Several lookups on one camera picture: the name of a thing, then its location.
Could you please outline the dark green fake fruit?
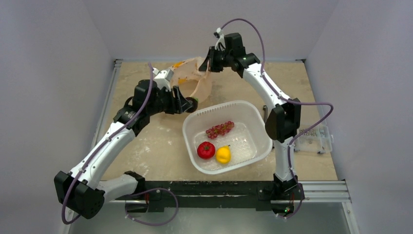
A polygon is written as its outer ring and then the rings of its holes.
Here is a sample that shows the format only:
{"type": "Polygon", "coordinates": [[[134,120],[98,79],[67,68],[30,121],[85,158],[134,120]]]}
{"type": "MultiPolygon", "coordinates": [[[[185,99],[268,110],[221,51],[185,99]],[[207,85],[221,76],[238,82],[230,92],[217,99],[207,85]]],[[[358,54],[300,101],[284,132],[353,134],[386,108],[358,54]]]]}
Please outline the dark green fake fruit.
{"type": "Polygon", "coordinates": [[[198,106],[198,99],[195,97],[189,97],[188,100],[192,103],[193,106],[198,106]]]}

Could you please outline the orange translucent plastic bag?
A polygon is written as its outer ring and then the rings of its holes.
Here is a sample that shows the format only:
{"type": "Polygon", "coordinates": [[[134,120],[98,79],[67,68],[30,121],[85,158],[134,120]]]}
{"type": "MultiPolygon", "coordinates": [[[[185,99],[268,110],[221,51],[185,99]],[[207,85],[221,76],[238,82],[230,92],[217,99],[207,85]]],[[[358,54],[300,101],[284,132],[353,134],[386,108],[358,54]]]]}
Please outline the orange translucent plastic bag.
{"type": "Polygon", "coordinates": [[[179,86],[185,97],[191,97],[202,103],[208,99],[212,91],[212,78],[208,71],[199,71],[204,59],[189,58],[169,67],[173,71],[171,86],[179,86]]]}

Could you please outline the red fake grape bunch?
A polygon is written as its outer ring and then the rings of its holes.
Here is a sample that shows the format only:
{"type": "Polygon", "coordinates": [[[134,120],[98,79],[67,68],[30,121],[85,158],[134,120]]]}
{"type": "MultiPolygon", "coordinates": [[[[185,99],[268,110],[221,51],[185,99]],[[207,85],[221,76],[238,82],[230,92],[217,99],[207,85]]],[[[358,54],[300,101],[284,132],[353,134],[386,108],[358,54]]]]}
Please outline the red fake grape bunch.
{"type": "Polygon", "coordinates": [[[232,121],[227,121],[222,124],[212,126],[205,131],[205,134],[210,139],[215,139],[219,136],[224,136],[228,134],[235,127],[235,123],[232,121]]]}

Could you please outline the red fake fruit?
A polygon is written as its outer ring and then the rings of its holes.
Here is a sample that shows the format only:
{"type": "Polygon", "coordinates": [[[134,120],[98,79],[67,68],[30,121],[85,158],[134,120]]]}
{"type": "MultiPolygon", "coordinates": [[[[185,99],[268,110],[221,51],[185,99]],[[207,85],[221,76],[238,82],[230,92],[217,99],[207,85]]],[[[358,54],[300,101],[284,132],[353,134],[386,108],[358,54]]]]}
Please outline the red fake fruit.
{"type": "Polygon", "coordinates": [[[215,146],[208,141],[202,142],[197,148],[197,155],[201,159],[210,159],[215,156],[215,152],[215,146]]]}

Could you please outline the yellow fake fruit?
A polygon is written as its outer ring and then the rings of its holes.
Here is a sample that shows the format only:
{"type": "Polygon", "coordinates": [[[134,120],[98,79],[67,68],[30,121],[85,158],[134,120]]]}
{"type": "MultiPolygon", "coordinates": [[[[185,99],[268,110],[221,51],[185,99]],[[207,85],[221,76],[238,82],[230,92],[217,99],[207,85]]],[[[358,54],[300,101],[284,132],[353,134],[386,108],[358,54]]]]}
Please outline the yellow fake fruit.
{"type": "Polygon", "coordinates": [[[228,164],[231,161],[231,151],[229,145],[223,146],[216,151],[216,161],[221,164],[228,164]]]}

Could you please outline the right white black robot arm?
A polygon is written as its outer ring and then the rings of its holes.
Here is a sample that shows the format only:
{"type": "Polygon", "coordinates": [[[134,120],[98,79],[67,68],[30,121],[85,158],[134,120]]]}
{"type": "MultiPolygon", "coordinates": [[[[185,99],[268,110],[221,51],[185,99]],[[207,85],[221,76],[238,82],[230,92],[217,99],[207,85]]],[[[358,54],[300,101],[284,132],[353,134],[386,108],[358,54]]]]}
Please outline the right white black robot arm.
{"type": "Polygon", "coordinates": [[[265,131],[273,140],[276,154],[273,191],[277,197],[286,198],[298,185],[293,163],[293,138],[300,126],[300,101],[282,95],[280,88],[270,80],[258,57],[246,52],[239,33],[225,35],[218,31],[214,36],[218,40],[215,46],[209,48],[199,71],[217,73],[230,67],[262,98],[269,109],[265,131]]]}

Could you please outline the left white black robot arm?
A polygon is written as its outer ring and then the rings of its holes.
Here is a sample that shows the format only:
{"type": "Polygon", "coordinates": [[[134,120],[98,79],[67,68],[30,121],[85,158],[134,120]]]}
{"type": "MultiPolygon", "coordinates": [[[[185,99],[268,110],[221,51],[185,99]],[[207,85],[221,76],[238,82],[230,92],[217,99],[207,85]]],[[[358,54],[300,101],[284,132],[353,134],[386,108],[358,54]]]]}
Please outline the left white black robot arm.
{"type": "Polygon", "coordinates": [[[162,87],[160,81],[144,79],[138,82],[133,96],[117,112],[105,136],[88,155],[68,173],[58,172],[54,184],[62,204],[62,221],[70,224],[66,209],[86,219],[94,217],[109,201],[122,196],[140,199],[145,194],[145,178],[127,171],[116,179],[102,177],[119,153],[150,123],[158,113],[192,113],[198,107],[194,97],[184,97],[178,86],[162,87]]]}

